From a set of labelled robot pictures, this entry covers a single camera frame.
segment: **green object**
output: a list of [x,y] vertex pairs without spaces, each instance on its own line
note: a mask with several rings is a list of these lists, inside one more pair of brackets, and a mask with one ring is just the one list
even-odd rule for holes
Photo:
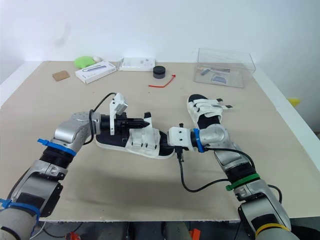
[[246,176],[244,178],[241,178],[238,181],[235,181],[234,183],[232,183],[230,185],[225,186],[225,188],[227,191],[232,191],[233,189],[237,188],[238,186],[246,184],[247,182],[254,180],[254,179],[258,179],[258,178],[260,178],[259,174],[254,173],[254,174],[251,174],[251,175]]
[[94,59],[91,56],[81,56],[81,57],[78,57],[76,60],[74,60],[74,65],[78,69],[84,69],[84,68],[91,66],[95,63],[96,62],[94,61]]

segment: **green sponge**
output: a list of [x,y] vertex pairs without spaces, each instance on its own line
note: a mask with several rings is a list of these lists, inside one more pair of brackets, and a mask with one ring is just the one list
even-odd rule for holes
[[84,69],[88,66],[95,64],[96,62],[91,56],[81,56],[74,60],[74,65],[79,69]]

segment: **white table edge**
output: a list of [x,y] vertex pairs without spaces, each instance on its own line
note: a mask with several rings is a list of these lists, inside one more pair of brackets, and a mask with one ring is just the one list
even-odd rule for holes
[[[26,61],[0,85],[0,107],[41,63],[42,61]],[[318,137],[259,65],[253,76],[320,171]]]

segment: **green ring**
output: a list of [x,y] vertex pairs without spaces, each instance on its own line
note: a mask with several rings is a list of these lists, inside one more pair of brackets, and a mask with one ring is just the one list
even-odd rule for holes
[[227,191],[232,191],[233,189],[239,187],[240,185],[246,184],[247,182],[254,180],[254,179],[258,179],[258,178],[260,178],[259,174],[254,173],[254,174],[251,174],[251,175],[246,176],[244,178],[241,178],[238,181],[235,181],[234,183],[232,183],[230,185],[225,186],[225,189]]

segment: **white cable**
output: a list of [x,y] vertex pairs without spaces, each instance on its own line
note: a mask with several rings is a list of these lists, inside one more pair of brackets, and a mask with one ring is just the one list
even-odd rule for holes
[[35,235],[33,235],[32,237],[30,237],[29,239],[31,240],[31,239],[34,239],[36,236],[38,236],[38,235],[42,232],[42,230],[44,229],[46,223],[47,223],[47,222],[45,221],[44,224],[43,224],[43,226],[40,228],[40,230],[39,230]]

